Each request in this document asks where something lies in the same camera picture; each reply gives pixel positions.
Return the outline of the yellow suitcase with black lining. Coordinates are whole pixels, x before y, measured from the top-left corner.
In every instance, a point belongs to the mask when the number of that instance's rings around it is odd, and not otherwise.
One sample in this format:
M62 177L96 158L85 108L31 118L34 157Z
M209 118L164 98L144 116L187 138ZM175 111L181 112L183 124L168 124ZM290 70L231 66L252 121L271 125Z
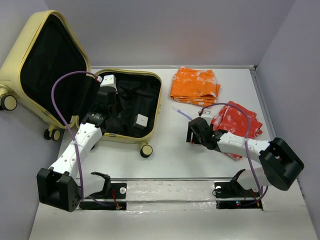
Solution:
M114 75L120 109L103 135L106 141L145 146L155 130L162 80L155 73L102 69ZM93 106L100 84L90 61L64 16L55 10L34 13L26 22L0 69L0 108L22 104L48 128L43 137L56 141L61 130L78 127ZM147 127L134 127L137 114Z

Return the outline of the orange cloth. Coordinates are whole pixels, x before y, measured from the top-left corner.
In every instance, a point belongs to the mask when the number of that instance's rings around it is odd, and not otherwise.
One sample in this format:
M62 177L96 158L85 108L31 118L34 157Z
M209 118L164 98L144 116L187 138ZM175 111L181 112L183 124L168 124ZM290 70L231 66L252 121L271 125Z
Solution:
M221 85L215 73L182 66L173 76L170 98L179 103L206 107L218 102Z

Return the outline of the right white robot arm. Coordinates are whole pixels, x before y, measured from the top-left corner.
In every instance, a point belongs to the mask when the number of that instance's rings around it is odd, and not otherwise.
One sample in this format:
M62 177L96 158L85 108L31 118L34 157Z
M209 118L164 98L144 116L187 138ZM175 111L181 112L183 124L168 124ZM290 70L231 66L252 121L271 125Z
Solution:
M305 168L304 163L283 139L246 139L226 130L214 131L207 121L197 117L188 123L197 141L208 150L246 157L261 165L259 168L242 169L230 181L230 190L242 196L248 190L273 186L287 191Z

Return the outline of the purple toothbrush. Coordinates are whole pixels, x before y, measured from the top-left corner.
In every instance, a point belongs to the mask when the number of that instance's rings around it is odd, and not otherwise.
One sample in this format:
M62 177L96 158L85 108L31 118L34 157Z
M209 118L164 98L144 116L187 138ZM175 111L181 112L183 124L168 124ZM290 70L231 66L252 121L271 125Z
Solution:
M180 109L178 109L177 107L172 106L171 108L172 108L174 111L176 111L177 113L179 113L179 114L183 115L184 117L186 117L189 121L192 121L192 120L193 120L192 117L190 117L189 115L187 115L186 113L184 113L183 111L181 111Z

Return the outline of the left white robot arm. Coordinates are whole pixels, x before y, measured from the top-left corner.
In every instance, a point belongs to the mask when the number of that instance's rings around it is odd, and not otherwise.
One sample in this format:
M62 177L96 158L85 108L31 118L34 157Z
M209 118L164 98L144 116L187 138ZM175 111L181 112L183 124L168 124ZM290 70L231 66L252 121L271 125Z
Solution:
M84 198L92 199L96 194L104 198L110 194L110 176L94 171L90 174L93 180L84 182L81 164L104 136L120 108L116 87L101 85L91 109L65 151L48 169L41 168L37 173L41 203L73 212Z

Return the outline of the small white box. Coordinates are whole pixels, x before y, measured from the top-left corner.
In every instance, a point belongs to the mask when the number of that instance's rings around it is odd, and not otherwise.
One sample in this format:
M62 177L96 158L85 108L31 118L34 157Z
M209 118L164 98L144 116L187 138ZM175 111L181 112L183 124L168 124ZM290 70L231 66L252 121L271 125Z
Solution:
M148 120L149 118L147 116L138 113L135 117L133 126L135 128L143 130L147 127Z

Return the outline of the red cloth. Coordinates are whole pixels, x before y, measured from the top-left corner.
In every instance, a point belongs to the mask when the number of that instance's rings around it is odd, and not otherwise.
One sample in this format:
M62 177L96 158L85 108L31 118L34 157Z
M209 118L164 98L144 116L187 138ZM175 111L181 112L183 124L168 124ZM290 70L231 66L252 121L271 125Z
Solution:
M229 101L228 104L234 105L242 110L250 120L250 130L248 137L255 139L263 133L261 127L263 124L257 120L257 113L246 109L242 105ZM234 135L244 137L248 130L248 121L246 117L236 108L225 105L217 115L211 120L213 130L226 130Z

